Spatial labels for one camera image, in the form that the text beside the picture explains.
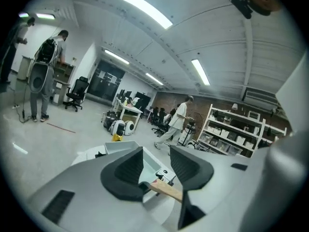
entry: floor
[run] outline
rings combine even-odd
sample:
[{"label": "floor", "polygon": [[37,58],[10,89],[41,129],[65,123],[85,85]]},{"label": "floor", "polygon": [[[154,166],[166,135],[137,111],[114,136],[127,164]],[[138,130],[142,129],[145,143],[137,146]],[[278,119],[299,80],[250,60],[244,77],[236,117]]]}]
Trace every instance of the floor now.
[{"label": "floor", "polygon": [[[103,127],[101,117],[103,111],[110,107],[85,100],[83,110],[64,109],[64,106],[48,107],[50,119],[47,122],[29,121],[21,124],[15,109],[8,107],[1,111],[1,135],[5,139],[1,144],[2,167],[7,173],[18,195],[27,199],[38,188],[68,168],[80,152],[111,141],[111,135]],[[30,115],[30,104],[25,103],[26,116]],[[171,168],[168,148],[158,150],[154,147],[156,134],[153,126],[142,119],[133,135],[124,140],[135,140],[139,145],[147,147],[160,161]],[[174,187],[181,190],[178,179]],[[177,230],[177,222],[181,205],[175,202],[174,210],[163,224],[169,231]]]}]

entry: yellow object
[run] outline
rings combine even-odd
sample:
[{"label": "yellow object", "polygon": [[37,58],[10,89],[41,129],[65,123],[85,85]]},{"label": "yellow object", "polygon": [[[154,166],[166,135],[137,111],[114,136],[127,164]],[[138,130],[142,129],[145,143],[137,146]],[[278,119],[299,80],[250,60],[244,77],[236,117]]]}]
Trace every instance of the yellow object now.
[{"label": "yellow object", "polygon": [[112,136],[112,142],[118,142],[118,141],[122,141],[123,136],[119,136],[118,134],[114,134]]}]

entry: bag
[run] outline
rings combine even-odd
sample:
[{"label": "bag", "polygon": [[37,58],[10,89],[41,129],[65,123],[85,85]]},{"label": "bag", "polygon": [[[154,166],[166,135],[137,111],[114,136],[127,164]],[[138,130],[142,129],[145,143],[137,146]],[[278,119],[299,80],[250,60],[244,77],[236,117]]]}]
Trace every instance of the bag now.
[{"label": "bag", "polygon": [[40,48],[37,61],[49,64],[54,56],[55,50],[57,50],[56,41],[54,39],[46,40]]}]

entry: person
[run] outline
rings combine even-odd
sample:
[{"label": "person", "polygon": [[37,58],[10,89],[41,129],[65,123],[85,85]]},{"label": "person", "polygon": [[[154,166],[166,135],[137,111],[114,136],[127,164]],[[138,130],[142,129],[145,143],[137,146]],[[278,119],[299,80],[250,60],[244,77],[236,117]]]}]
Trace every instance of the person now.
[{"label": "person", "polygon": [[[58,36],[51,37],[56,43],[54,54],[48,63],[48,72],[46,75],[45,83],[42,87],[41,94],[42,94],[42,108],[41,108],[41,122],[44,122],[49,119],[49,115],[47,115],[47,107],[49,98],[52,95],[53,89],[53,82],[54,82],[54,69],[56,62],[59,60],[61,64],[65,62],[65,53],[66,53],[66,43],[65,40],[67,39],[69,32],[66,30],[62,30]],[[37,51],[35,55],[35,59],[38,58],[39,52],[42,49],[42,45],[40,49]],[[31,106],[31,118],[34,122],[37,122],[37,97],[38,93],[30,93],[30,106]]]},{"label": "person", "polygon": [[15,25],[6,40],[5,46],[1,49],[1,63],[2,63],[2,70],[1,70],[1,83],[3,84],[10,84],[11,82],[8,80],[9,74],[11,72],[13,60],[15,58],[16,50],[18,44],[27,44],[27,39],[25,35],[28,29],[31,26],[34,26],[35,18],[31,17],[27,22],[18,23]]},{"label": "person", "polygon": [[157,149],[161,149],[163,142],[169,139],[171,136],[173,136],[171,145],[177,144],[177,141],[180,137],[180,133],[183,129],[183,123],[185,119],[188,118],[186,117],[187,106],[192,104],[193,100],[194,100],[193,96],[188,95],[185,98],[184,103],[180,104],[180,106],[176,110],[174,117],[171,119],[169,123],[170,128],[168,132],[163,134],[157,142],[154,142],[154,145]]},{"label": "person", "polygon": [[171,117],[173,117],[176,113],[176,110],[178,109],[178,107],[180,106],[180,104],[177,104],[176,108],[173,108],[169,114],[164,116],[163,122],[168,121]]}]

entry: fluorescent light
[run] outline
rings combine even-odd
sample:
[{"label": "fluorescent light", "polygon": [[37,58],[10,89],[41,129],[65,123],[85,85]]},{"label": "fluorescent light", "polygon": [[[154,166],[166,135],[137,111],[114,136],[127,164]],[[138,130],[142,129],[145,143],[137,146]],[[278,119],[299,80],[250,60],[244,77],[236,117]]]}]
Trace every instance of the fluorescent light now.
[{"label": "fluorescent light", "polygon": [[122,62],[125,63],[125,64],[129,64],[128,61],[124,60],[123,58],[117,56],[116,54],[114,54],[114,53],[112,53],[112,52],[110,52],[110,51],[108,51],[108,50],[105,50],[105,53],[107,53],[107,54],[113,56],[114,58],[116,58],[116,59],[122,61]]},{"label": "fluorescent light", "polygon": [[37,13],[37,17],[38,18],[44,18],[44,19],[51,19],[51,20],[55,19],[55,16],[53,14],[40,14],[40,13]]},{"label": "fluorescent light", "polygon": [[145,0],[123,0],[131,3],[135,7],[139,8],[147,15],[149,15],[153,20],[159,23],[164,29],[169,28],[171,25],[170,20],[168,20],[160,11],[158,11],[154,6],[147,3]]},{"label": "fluorescent light", "polygon": [[28,13],[21,12],[21,13],[18,14],[18,16],[20,18],[23,18],[23,17],[28,17],[29,15],[28,15]]},{"label": "fluorescent light", "polygon": [[149,76],[151,79],[155,80],[158,84],[163,85],[159,80],[155,79],[152,75],[146,73],[146,76]]},{"label": "fluorescent light", "polygon": [[194,65],[194,67],[196,68],[199,76],[202,78],[202,81],[205,85],[210,85],[209,81],[208,81],[208,78],[204,72],[204,69],[203,67],[201,66],[200,62],[198,61],[198,59],[194,59],[191,61]]}]

